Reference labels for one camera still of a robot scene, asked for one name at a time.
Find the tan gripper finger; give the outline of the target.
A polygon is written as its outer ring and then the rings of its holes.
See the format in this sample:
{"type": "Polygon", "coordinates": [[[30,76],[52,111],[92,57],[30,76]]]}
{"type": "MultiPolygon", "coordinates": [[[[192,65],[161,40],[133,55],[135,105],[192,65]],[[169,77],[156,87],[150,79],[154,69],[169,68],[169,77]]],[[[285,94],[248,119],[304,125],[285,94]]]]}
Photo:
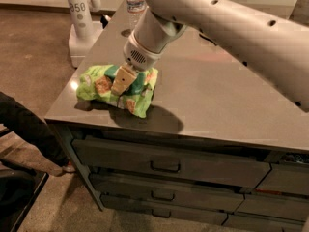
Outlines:
{"type": "Polygon", "coordinates": [[[136,80],[138,72],[132,65],[121,65],[116,73],[111,92],[120,96],[136,80]]]}

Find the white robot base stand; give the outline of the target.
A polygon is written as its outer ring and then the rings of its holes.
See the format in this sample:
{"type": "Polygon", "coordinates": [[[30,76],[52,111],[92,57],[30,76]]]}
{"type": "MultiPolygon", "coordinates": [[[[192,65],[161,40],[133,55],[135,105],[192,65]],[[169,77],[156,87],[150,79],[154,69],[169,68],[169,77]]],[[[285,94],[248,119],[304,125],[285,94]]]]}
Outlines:
{"type": "Polygon", "coordinates": [[[110,17],[104,15],[103,22],[92,20],[91,12],[99,11],[100,0],[68,0],[68,4],[72,21],[69,37],[70,58],[72,65],[77,68],[97,41],[110,17]]]}

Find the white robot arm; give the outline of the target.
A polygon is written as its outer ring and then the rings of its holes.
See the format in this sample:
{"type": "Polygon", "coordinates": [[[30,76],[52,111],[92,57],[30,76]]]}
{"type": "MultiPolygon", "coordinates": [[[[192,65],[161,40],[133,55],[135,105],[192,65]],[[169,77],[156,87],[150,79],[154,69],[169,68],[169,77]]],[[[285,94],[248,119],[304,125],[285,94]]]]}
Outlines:
{"type": "Polygon", "coordinates": [[[207,36],[309,111],[309,28],[230,0],[146,0],[124,46],[136,72],[153,67],[186,27],[207,36]]]}

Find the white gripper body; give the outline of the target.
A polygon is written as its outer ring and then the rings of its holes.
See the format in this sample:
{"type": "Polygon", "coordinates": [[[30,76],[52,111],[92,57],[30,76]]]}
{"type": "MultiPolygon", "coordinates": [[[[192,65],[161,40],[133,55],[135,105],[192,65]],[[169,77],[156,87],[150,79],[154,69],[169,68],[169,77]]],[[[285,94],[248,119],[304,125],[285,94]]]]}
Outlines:
{"type": "Polygon", "coordinates": [[[165,47],[185,29],[185,25],[165,20],[147,8],[124,46],[126,62],[139,72],[148,70],[160,59],[165,47]]]}

